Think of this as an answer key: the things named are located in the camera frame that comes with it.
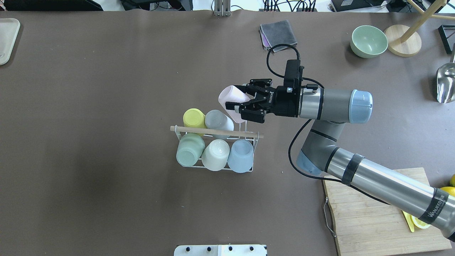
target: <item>tabletop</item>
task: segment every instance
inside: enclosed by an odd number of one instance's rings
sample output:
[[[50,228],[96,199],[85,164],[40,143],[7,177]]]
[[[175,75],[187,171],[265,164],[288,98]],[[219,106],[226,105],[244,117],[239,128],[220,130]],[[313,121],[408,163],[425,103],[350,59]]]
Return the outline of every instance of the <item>tabletop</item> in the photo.
[[[289,20],[304,75],[373,95],[366,124],[338,146],[391,169],[424,167],[432,186],[454,173],[455,103],[432,96],[450,56],[431,19],[422,49],[361,59],[359,25],[410,26],[395,13],[5,12],[20,32],[0,66],[0,254],[172,255],[177,245],[266,244],[269,255],[337,255],[322,183],[295,172],[287,149],[305,120],[268,115],[254,171],[180,166],[170,125],[189,108],[221,109],[218,94],[266,67],[258,28]],[[284,73],[291,50],[270,64]],[[296,142],[297,156],[308,130]],[[449,256],[452,250],[416,256]]]

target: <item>green bowl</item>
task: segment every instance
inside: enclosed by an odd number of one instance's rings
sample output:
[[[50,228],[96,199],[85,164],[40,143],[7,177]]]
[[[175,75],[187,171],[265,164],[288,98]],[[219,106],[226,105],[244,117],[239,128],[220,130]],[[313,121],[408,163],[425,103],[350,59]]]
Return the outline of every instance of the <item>green bowl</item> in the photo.
[[[379,56],[388,46],[387,37],[377,27],[363,25],[352,32],[351,49],[359,57],[368,59]]]

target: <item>wire rack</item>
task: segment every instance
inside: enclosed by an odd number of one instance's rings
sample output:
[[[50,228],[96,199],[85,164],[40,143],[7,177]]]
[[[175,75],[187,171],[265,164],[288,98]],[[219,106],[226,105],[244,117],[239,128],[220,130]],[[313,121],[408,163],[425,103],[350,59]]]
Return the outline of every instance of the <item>wire rack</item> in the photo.
[[[256,146],[258,145],[259,139],[264,138],[264,135],[260,134],[259,132],[249,132],[247,129],[247,121],[244,123],[244,127],[242,130],[242,124],[238,124],[238,131],[224,131],[224,130],[214,130],[214,129],[204,129],[204,128],[192,128],[192,127],[182,127],[182,126],[171,126],[171,131],[175,132],[177,139],[180,141],[182,138],[182,133],[203,133],[204,138],[212,138],[214,139],[213,135],[225,135],[229,136],[226,140],[228,142],[235,142],[239,139],[245,139],[253,144],[253,159],[254,159],[254,151],[256,151]],[[204,168],[207,169],[205,166],[202,165],[201,158],[196,162],[195,165],[189,166],[189,168]],[[248,172],[252,172],[254,168],[254,161],[253,166]],[[230,170],[231,168],[223,168],[221,170]]]

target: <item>wooden cutting board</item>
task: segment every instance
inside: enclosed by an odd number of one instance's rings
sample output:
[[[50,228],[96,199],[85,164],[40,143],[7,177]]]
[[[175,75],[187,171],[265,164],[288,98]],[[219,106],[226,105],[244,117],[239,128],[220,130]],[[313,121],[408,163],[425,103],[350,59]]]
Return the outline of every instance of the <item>wooden cutting board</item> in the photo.
[[[428,185],[423,168],[396,171]],[[416,227],[411,233],[398,208],[375,201],[339,182],[323,183],[339,256],[385,256],[452,248],[450,241],[433,226]]]

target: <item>blue joint cap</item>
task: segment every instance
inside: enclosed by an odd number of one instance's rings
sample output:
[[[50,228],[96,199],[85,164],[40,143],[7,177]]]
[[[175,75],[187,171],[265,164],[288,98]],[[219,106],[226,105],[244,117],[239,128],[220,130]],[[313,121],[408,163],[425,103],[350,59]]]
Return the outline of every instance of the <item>blue joint cap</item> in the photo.
[[[366,123],[373,109],[373,97],[371,93],[353,90],[349,100],[349,122]]]
[[[322,171],[319,170],[309,159],[308,157],[300,150],[297,157],[297,166],[300,167],[303,171],[311,173],[312,175],[319,176]]]

